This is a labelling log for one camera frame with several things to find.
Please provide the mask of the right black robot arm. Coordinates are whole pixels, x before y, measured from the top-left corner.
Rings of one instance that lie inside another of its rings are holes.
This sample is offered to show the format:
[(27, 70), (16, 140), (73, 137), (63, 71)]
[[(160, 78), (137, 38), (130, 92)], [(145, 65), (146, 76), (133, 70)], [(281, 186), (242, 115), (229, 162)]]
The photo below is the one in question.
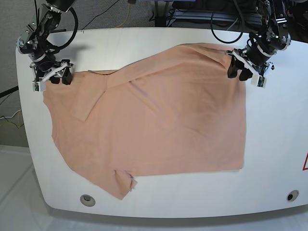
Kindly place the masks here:
[[(73, 4), (73, 0), (47, 0), (41, 7), (35, 3), (35, 18), (26, 25), (17, 40), (18, 51), (28, 55), (32, 61), (30, 68), (34, 74), (34, 91), (45, 91), (48, 80), (53, 84), (62, 82), (69, 85), (72, 82), (74, 65), (69, 59), (57, 61), (55, 54), (68, 47), (77, 34), (78, 18)], [(64, 45), (57, 46), (48, 41), (48, 36), (55, 32), (61, 14), (66, 12), (70, 12), (74, 18), (74, 30)]]

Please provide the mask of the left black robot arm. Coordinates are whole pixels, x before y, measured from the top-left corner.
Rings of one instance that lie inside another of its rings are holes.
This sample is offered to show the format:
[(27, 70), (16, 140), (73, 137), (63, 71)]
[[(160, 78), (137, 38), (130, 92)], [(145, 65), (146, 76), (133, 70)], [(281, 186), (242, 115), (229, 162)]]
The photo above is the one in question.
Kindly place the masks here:
[(261, 16), (261, 28), (250, 32), (243, 49), (226, 51), (231, 56), (227, 71), (228, 78), (238, 77), (240, 81), (251, 79), (258, 87), (265, 87), (266, 75), (274, 69), (269, 59), (284, 51), (291, 44), (288, 21), (282, 0), (257, 0), (256, 12)]

